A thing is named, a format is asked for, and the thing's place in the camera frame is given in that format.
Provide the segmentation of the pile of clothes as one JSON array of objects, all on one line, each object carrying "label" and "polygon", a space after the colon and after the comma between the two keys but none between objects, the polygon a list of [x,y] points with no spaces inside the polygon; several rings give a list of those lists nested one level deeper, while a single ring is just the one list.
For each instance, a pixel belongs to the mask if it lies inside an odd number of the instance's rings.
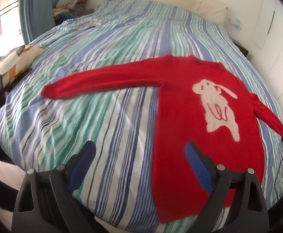
[{"label": "pile of clothes", "polygon": [[62,24],[68,19],[83,16],[86,13],[88,0],[58,0],[52,10],[56,25]]}]

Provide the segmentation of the striped blue green bedspread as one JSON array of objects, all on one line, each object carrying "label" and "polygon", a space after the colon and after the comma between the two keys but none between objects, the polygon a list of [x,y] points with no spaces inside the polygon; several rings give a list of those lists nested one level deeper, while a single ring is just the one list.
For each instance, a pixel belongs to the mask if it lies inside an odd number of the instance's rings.
[{"label": "striped blue green bedspread", "polygon": [[45,84],[83,70],[173,54],[221,62],[279,119],[262,77],[220,25],[177,7],[145,0],[103,3],[36,38],[44,53],[0,108],[0,145],[23,169],[66,162],[87,140],[97,158],[75,197],[97,217],[130,232],[185,232],[192,217],[162,224],[152,199],[150,165],[157,116],[154,88],[48,100]]}]

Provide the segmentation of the dark wooden nightstand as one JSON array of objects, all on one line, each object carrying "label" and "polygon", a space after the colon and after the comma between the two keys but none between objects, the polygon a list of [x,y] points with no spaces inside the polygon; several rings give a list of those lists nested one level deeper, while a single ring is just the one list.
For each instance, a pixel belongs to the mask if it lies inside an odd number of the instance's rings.
[{"label": "dark wooden nightstand", "polygon": [[237,40],[232,39],[233,43],[238,47],[238,49],[241,51],[241,53],[247,57],[249,51]]}]

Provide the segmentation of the blue curtain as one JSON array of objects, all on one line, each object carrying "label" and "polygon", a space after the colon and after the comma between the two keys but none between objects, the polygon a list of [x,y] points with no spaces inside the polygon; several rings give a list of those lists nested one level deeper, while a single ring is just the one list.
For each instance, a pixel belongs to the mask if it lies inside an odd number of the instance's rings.
[{"label": "blue curtain", "polygon": [[58,0],[19,0],[23,40],[29,44],[55,27],[52,10]]}]

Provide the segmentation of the patterned cushion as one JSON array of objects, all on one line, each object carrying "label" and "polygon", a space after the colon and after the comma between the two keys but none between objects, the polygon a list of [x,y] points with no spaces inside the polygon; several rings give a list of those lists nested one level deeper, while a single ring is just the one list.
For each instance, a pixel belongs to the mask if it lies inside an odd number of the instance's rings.
[{"label": "patterned cushion", "polygon": [[43,53],[43,48],[22,45],[12,49],[5,56],[0,56],[0,76],[2,77],[3,87],[6,88],[14,82]]}]

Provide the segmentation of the red sweater with white rabbit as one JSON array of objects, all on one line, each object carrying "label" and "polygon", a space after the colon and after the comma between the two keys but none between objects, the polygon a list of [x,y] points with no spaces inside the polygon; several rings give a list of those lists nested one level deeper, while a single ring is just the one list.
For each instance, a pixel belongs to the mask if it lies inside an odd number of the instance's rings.
[{"label": "red sweater with white rabbit", "polygon": [[166,55],[78,72],[45,85],[41,94],[65,99],[142,86],[159,89],[152,193],[161,223],[196,215],[207,200],[185,157],[188,142],[230,170],[253,168],[263,179],[258,121],[281,137],[283,124],[221,63]]}]

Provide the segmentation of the wall socket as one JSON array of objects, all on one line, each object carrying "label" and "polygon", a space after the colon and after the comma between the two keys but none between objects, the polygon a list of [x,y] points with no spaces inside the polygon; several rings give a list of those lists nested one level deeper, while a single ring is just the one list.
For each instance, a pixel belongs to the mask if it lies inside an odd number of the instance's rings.
[{"label": "wall socket", "polygon": [[242,22],[239,19],[230,18],[229,23],[239,30],[242,29]]}]

